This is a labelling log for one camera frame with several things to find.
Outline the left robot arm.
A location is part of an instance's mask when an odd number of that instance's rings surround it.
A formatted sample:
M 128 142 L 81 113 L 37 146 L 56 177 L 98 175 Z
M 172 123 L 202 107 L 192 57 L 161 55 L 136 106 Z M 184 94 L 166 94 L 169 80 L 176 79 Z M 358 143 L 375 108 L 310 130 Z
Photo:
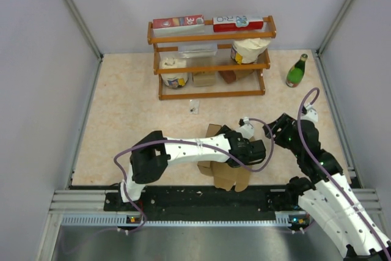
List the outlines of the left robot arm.
M 134 209 L 144 187 L 175 164 L 215 161 L 236 168 L 262 163 L 265 158 L 263 141 L 251 141 L 235 130 L 195 139 L 166 138 L 162 131 L 153 131 L 131 148 L 130 170 L 120 185 L 117 202 L 125 210 Z

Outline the small clear plastic bag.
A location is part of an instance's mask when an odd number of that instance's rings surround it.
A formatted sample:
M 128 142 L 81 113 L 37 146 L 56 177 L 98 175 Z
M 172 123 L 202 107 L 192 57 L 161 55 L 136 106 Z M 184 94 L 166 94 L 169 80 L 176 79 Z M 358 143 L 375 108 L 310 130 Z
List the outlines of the small clear plastic bag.
M 189 102 L 189 113 L 198 114 L 199 113 L 200 100 L 192 99 Z

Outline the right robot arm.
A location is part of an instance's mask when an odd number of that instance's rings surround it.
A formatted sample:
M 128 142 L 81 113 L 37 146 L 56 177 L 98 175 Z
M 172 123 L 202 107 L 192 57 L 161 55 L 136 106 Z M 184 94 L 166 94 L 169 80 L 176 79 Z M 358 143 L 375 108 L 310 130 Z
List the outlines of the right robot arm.
M 306 211 L 344 260 L 390 260 L 390 238 L 365 211 L 335 157 L 321 147 L 315 124 L 282 114 L 263 130 L 294 155 L 305 175 L 287 183 L 286 204 Z

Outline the brown cardboard box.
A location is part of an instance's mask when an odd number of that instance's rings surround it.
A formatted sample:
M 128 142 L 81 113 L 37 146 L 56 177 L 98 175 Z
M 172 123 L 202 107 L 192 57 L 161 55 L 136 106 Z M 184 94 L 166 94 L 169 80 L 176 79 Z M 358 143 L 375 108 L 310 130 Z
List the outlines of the brown cardboard box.
M 205 148 L 205 150 L 211 155 L 201 157 L 201 160 L 197 162 L 197 166 L 201 174 L 213 178 L 213 185 L 216 188 L 226 191 L 233 188 L 235 192 L 242 192 L 248 187 L 250 171 L 241 165 L 230 167 L 226 162 L 215 161 L 216 158 L 229 160 L 230 157 L 215 149 Z

